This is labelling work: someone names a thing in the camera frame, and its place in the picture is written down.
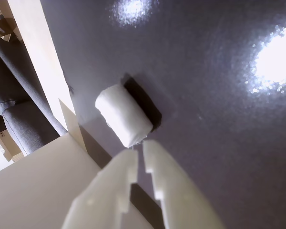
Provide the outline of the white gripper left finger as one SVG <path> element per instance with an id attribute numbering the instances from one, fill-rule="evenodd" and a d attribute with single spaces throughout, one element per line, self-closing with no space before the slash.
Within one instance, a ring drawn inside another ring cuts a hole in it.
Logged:
<path id="1" fill-rule="evenodd" d="M 63 229 L 119 229 L 137 182 L 137 151 L 123 150 L 74 199 Z"/>

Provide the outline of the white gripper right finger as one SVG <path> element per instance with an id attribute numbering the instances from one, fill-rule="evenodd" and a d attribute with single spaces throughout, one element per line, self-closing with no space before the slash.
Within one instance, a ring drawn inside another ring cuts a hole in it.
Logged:
<path id="1" fill-rule="evenodd" d="M 154 198 L 161 202 L 165 228 L 224 228 L 213 207 L 163 146 L 146 140 L 143 156 L 145 171 L 152 176 Z"/>

